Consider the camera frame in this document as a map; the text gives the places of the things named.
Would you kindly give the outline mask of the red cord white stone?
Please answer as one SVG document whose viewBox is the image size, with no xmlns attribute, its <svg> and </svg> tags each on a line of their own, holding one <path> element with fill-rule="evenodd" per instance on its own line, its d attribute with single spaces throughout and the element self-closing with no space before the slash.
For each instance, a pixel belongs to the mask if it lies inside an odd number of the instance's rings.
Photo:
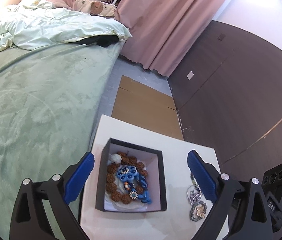
<svg viewBox="0 0 282 240">
<path fill-rule="evenodd" d="M 121 155 L 114 153 L 112 155 L 110 155 L 110 161 L 112 164 L 116 164 L 116 165 L 120 165 L 122 162 L 122 157 Z"/>
</svg>

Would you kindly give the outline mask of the black jewelry box white interior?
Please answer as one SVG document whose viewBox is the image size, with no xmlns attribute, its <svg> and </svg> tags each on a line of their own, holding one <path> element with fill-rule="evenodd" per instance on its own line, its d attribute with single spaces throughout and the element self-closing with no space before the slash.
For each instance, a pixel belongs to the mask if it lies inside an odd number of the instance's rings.
<svg viewBox="0 0 282 240">
<path fill-rule="evenodd" d="M 120 165 L 110 155 L 121 155 Z M 166 211 L 162 151 L 109 139 L 101 152 L 95 208 L 104 212 Z"/>
</svg>

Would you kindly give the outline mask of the green bed blanket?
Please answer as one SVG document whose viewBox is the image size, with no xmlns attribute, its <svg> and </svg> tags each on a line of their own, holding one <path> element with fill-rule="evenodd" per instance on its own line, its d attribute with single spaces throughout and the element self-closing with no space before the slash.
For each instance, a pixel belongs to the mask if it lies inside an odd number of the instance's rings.
<svg viewBox="0 0 282 240">
<path fill-rule="evenodd" d="M 90 147 L 98 107 L 123 43 L 65 43 L 0 52 L 0 237 L 8 239 L 25 178 L 44 181 Z"/>
</svg>

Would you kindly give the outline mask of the flattened cardboard sheet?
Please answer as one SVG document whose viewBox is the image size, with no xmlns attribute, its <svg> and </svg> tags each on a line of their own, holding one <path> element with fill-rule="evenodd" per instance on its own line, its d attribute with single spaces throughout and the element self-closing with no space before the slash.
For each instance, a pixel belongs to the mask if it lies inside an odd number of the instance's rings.
<svg viewBox="0 0 282 240">
<path fill-rule="evenodd" d="M 121 77 L 111 116 L 183 140 L 173 98 L 127 76 Z"/>
</svg>

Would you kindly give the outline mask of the pink curtain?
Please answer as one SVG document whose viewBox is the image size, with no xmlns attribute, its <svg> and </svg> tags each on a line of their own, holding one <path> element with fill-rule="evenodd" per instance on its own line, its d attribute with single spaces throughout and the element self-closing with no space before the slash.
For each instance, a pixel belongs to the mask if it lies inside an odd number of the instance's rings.
<svg viewBox="0 0 282 240">
<path fill-rule="evenodd" d="M 116 20 L 131 33 L 121 54 L 170 76 L 225 0 L 121 0 Z"/>
</svg>

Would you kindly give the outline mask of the pale green duvet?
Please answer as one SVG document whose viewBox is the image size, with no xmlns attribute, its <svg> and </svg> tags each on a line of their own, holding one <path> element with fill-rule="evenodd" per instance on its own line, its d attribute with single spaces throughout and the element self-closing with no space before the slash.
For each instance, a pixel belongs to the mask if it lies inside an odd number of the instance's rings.
<svg viewBox="0 0 282 240">
<path fill-rule="evenodd" d="M 132 36 L 114 19 L 57 8 L 48 0 L 22 0 L 0 8 L 0 52 L 13 46 L 34 50 L 101 35 L 124 41 Z"/>
</svg>

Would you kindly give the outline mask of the patterned pillow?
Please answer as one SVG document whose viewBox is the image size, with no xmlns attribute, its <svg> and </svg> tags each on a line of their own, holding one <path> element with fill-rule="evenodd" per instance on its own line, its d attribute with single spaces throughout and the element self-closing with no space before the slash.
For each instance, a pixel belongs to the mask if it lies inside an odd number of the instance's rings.
<svg viewBox="0 0 282 240">
<path fill-rule="evenodd" d="M 72 10 L 106 18 L 115 18 L 116 15 L 114 5 L 97 0 L 75 0 Z"/>
</svg>

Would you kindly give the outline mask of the white wall socket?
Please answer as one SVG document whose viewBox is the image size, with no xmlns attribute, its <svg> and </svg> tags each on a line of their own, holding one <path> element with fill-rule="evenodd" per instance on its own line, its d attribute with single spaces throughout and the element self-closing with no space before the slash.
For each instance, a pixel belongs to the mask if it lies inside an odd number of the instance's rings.
<svg viewBox="0 0 282 240">
<path fill-rule="evenodd" d="M 190 71 L 190 72 L 187 74 L 188 80 L 190 80 L 193 76 L 194 76 L 194 73 L 193 73 L 192 71 Z"/>
</svg>

